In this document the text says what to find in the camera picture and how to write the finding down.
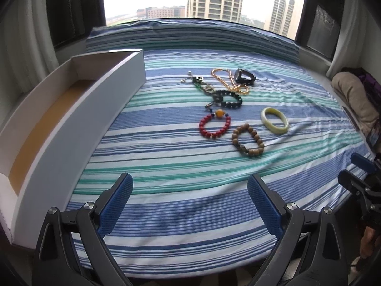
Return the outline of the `person's right hand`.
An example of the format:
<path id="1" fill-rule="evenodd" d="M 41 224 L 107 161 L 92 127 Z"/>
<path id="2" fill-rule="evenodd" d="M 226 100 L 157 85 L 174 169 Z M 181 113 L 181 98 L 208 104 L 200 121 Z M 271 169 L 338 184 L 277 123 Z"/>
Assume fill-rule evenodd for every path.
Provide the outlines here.
<path id="1" fill-rule="evenodd" d="M 380 245 L 380 236 L 375 229 L 366 227 L 360 241 L 360 257 L 363 259 L 369 258 L 378 245 Z"/>

